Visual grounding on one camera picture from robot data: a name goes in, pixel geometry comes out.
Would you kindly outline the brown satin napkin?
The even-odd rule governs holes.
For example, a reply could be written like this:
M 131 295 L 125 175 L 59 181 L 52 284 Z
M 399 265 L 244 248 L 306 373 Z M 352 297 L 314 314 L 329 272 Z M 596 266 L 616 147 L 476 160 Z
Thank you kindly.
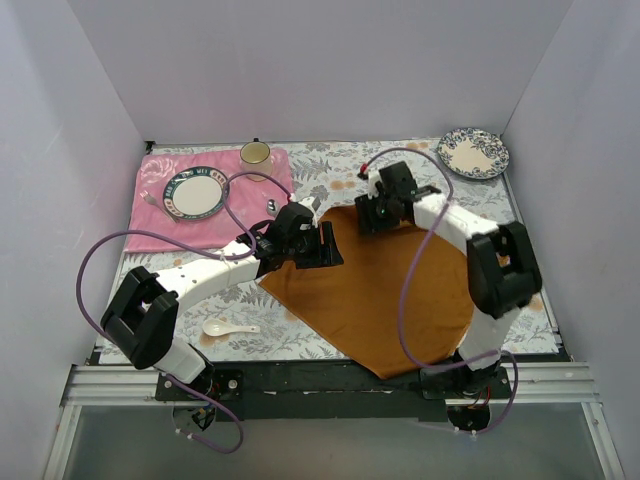
M 448 358 L 471 323 L 465 256 L 433 237 L 412 278 L 397 333 L 401 289 L 424 231 L 401 226 L 363 235 L 352 206 L 334 207 L 333 225 L 344 264 L 297 269 L 291 262 L 267 275 L 262 287 L 322 338 L 381 379 Z

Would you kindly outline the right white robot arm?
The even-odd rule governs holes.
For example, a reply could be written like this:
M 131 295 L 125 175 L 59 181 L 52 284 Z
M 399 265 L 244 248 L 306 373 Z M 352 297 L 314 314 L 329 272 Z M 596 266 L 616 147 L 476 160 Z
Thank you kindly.
M 368 184 L 367 193 L 355 200 L 362 232 L 385 232 L 409 222 L 465 256 L 474 304 L 470 326 L 449 358 L 420 367 L 441 388 L 469 398 L 479 395 L 497 375 L 512 324 L 542 288 L 526 227 L 484 219 L 456 205 L 450 193 L 418 186 L 405 162 L 374 171 L 363 165 L 358 176 Z

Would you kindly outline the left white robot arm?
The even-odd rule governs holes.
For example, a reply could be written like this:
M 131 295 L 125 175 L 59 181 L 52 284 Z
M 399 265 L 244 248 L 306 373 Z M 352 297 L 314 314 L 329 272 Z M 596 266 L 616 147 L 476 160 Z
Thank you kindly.
M 255 224 L 214 258 L 151 273 L 130 270 L 100 325 L 138 370 L 171 376 L 185 395 L 200 400 L 214 389 L 214 366 L 176 337 L 177 318 L 206 298 L 253 281 L 292 262 L 298 269 L 343 264 L 330 222 L 319 220 L 320 201 L 306 197 L 282 206 L 272 220 Z

